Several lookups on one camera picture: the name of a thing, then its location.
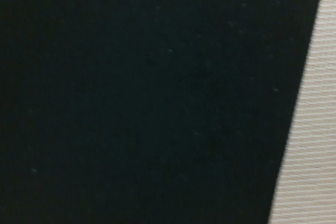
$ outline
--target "gray striped fabric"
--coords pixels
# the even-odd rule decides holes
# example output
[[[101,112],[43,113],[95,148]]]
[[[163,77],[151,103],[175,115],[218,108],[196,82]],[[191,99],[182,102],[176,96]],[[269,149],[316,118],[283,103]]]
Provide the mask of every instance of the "gray striped fabric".
[[[271,224],[336,224],[336,0],[319,3]]]

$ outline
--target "textured material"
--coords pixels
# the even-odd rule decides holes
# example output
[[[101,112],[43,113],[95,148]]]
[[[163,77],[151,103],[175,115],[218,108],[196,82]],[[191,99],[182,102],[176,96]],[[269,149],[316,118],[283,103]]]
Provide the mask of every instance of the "textured material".
[[[336,1],[319,4],[271,224],[336,223]]]
[[[317,0],[0,1],[0,224],[265,224]]]

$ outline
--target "dark fabric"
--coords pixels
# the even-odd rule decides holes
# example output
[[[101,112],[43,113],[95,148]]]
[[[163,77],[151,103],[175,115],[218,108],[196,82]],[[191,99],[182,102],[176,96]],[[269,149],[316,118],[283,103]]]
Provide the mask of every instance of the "dark fabric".
[[[265,224],[317,0],[0,1],[0,223]]]

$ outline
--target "dark green surface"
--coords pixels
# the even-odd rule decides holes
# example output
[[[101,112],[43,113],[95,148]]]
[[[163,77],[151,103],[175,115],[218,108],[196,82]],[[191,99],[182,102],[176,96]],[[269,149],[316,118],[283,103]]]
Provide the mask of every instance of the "dark green surface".
[[[316,0],[0,2],[0,223],[265,224]]]

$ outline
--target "black panel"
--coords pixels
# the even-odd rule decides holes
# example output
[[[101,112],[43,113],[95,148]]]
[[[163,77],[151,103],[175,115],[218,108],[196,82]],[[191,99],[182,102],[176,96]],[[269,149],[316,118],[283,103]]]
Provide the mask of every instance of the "black panel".
[[[266,223],[316,5],[0,2],[0,223]]]

